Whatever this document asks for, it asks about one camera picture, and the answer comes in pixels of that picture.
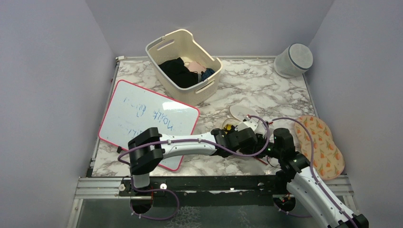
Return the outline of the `yellow black bra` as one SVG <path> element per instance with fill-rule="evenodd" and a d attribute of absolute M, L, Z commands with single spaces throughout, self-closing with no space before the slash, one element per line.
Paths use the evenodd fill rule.
<path fill-rule="evenodd" d="M 229 133 L 235 131 L 235 126 L 231 124 L 227 124 L 223 127 L 224 131 Z"/>

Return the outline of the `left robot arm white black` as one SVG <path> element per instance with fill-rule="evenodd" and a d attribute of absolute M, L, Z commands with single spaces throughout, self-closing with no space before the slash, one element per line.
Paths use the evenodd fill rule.
<path fill-rule="evenodd" d="M 232 156 L 249 146 L 255 146 L 258 139 L 256 123 L 239 124 L 226 133 L 214 129 L 209 133 L 189 136 L 174 136 L 159 133 L 151 127 L 128 142 L 132 190 L 144 195 L 149 190 L 150 173 L 158 164 L 168 158 L 185 155 Z"/>

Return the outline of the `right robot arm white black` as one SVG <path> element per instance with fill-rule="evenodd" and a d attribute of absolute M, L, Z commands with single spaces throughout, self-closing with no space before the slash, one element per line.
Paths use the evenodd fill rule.
<path fill-rule="evenodd" d="M 277 128 L 273 136 L 265 151 L 280 165 L 274 180 L 278 192 L 291 193 L 323 228 L 369 227 L 367 218 L 348 208 L 311 169 L 307 157 L 296 150 L 288 129 Z"/>

